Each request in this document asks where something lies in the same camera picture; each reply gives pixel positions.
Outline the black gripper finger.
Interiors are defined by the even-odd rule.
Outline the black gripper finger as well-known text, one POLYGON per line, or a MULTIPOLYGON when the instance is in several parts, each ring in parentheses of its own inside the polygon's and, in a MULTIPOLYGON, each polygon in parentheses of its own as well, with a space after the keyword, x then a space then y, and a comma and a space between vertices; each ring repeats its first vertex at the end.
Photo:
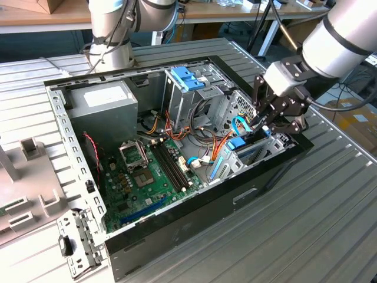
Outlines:
POLYGON ((254 78, 251 98, 256 113, 251 119, 251 126, 254 129, 259 129, 261 126, 270 129, 284 128, 281 113, 285 110, 285 100, 274 93, 261 74, 254 78))
POLYGON ((273 133, 300 134, 309 128, 309 124, 304 115, 290 117, 290 120, 287 117, 279 116, 269 124, 269 128, 273 133))

